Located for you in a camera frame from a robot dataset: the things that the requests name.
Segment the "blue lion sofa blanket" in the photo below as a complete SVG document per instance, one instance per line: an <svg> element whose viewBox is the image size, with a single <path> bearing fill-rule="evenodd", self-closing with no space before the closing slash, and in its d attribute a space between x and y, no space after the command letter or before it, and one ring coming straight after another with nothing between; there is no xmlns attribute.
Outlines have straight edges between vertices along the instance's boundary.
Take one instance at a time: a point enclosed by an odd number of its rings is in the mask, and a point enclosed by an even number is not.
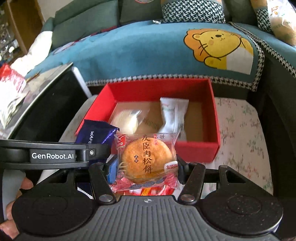
<svg viewBox="0 0 296 241"><path fill-rule="evenodd" d="M262 49L229 24L137 22L54 49L29 76L72 63L88 86L147 78L210 78L251 91Z"/></svg>

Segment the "red cardboard box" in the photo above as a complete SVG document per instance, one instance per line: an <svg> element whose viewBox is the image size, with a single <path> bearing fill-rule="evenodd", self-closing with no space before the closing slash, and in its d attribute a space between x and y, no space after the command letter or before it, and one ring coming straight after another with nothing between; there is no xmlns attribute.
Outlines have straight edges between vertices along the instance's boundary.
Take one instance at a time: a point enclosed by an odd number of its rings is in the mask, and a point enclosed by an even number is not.
<svg viewBox="0 0 296 241"><path fill-rule="evenodd" d="M186 162L210 163L220 148L220 132L211 82L208 79L149 79L108 83L84 119L109 121L115 108L148 110L138 133L156 133L163 125L162 97L189 100L185 114L186 140L176 152Z"/></svg>

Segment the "green sofa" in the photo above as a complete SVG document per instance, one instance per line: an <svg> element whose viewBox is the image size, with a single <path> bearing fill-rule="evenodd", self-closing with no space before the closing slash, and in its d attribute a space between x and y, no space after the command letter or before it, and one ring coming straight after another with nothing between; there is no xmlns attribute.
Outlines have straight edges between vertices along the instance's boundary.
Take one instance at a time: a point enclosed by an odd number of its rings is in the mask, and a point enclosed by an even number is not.
<svg viewBox="0 0 296 241"><path fill-rule="evenodd" d="M222 1L226 24L250 37L264 53L257 90L213 83L220 97L247 99L259 113L271 165L273 192L283 201L281 238L295 238L295 47L261 30L249 1ZM51 52L71 42L125 25L152 21L161 24L160 1L72 1L49 18Z"/></svg>

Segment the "clear-wrapped white pastry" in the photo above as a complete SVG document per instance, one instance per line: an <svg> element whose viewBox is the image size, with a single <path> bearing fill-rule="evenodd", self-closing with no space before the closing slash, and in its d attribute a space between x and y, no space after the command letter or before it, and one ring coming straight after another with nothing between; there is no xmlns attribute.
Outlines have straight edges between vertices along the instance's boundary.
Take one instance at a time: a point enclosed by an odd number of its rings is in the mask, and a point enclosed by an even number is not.
<svg viewBox="0 0 296 241"><path fill-rule="evenodd" d="M121 134L157 133L163 121L160 113L146 109L115 109L109 123L119 128Z"/></svg>

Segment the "houndstooth orange pillow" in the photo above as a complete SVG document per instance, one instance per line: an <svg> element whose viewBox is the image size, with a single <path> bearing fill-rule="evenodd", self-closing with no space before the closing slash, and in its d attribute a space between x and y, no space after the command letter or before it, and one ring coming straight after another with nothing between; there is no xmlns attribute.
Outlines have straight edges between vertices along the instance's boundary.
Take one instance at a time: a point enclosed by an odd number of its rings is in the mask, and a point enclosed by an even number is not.
<svg viewBox="0 0 296 241"><path fill-rule="evenodd" d="M222 1L161 1L163 23L226 23Z"/></svg>

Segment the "dark blue wafer packet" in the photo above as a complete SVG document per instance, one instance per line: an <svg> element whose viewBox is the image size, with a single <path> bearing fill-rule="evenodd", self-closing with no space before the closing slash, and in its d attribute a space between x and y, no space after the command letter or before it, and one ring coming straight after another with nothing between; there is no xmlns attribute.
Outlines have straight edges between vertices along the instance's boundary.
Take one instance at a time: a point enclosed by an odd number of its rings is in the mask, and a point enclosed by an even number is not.
<svg viewBox="0 0 296 241"><path fill-rule="evenodd" d="M81 127L76 144L106 144L109 147L115 138L118 127L112 126L105 121L85 120Z"/></svg>

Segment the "floral tablecloth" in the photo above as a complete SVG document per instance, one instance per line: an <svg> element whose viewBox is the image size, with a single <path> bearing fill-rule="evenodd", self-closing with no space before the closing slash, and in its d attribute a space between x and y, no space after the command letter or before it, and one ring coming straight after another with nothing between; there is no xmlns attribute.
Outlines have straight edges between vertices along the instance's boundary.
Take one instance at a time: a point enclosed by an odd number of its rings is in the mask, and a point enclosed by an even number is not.
<svg viewBox="0 0 296 241"><path fill-rule="evenodd" d="M245 100L215 98L221 146L209 169L228 165L273 194L267 146L255 108Z"/></svg>

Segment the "meat floss cake packet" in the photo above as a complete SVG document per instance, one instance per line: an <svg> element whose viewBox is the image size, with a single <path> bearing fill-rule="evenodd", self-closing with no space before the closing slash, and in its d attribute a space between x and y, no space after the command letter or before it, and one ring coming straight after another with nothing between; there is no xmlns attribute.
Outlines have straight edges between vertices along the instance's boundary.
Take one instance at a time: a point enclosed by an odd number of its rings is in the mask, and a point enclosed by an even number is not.
<svg viewBox="0 0 296 241"><path fill-rule="evenodd" d="M175 143L178 133L117 134L118 172L111 190L116 192L179 187Z"/></svg>

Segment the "black glossy appliance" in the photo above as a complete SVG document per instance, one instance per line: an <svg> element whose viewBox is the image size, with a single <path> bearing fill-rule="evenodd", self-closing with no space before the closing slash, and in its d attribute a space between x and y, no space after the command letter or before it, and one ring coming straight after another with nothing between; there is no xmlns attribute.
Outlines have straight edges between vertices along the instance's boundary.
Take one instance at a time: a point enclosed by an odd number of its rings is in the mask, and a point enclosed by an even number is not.
<svg viewBox="0 0 296 241"><path fill-rule="evenodd" d="M79 69L68 63L39 74L5 128L2 139L58 142L82 104L92 94Z"/></svg>

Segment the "red Trolli candy bag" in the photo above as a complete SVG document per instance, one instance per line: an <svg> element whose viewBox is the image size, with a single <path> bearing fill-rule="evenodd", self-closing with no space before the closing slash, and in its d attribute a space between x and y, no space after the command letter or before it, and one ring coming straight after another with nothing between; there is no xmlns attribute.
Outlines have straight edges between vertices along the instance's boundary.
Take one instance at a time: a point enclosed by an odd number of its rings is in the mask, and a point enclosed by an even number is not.
<svg viewBox="0 0 296 241"><path fill-rule="evenodd" d="M144 188L144 189L136 189L136 190L127 190L118 192L120 196L162 196L162 195L172 195L174 189L164 185L159 187L151 187L151 188Z"/></svg>

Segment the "white long snack packet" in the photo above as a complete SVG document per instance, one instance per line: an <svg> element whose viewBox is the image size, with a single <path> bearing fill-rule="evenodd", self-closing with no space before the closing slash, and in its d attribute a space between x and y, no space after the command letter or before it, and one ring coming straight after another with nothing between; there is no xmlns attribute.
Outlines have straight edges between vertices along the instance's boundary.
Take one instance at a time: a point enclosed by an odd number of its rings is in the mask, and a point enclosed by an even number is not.
<svg viewBox="0 0 296 241"><path fill-rule="evenodd" d="M178 139L186 141L185 115L189 100L180 98L160 98L163 126L159 133L178 133Z"/></svg>

